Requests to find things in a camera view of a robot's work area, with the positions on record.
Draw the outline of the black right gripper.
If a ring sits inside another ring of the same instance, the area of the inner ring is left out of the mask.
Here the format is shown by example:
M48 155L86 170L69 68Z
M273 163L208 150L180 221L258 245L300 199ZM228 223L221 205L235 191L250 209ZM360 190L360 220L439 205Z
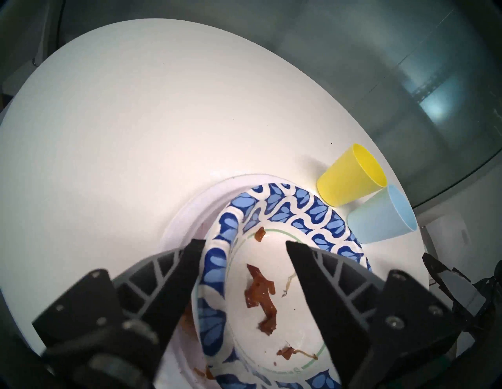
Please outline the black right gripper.
M465 331L473 338L486 338L496 317L496 287L501 286L501 261L493 276L472 284L429 253L422 256L429 275L439 289L455 303L455 314L469 324Z

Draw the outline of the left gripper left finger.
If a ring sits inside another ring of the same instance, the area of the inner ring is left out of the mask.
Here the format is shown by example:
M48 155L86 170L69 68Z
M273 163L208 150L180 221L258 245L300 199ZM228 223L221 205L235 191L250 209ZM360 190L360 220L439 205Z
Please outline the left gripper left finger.
M94 269L48 306L32 325L57 352L164 351L188 305L206 241L141 260L114 281Z

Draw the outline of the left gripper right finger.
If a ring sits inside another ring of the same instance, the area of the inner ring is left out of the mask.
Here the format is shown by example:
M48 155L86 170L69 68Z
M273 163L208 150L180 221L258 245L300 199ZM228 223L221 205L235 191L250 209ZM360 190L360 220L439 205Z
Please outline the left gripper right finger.
M356 261L296 241L286 250L343 388L378 388L445 354L462 325L403 270L384 281Z

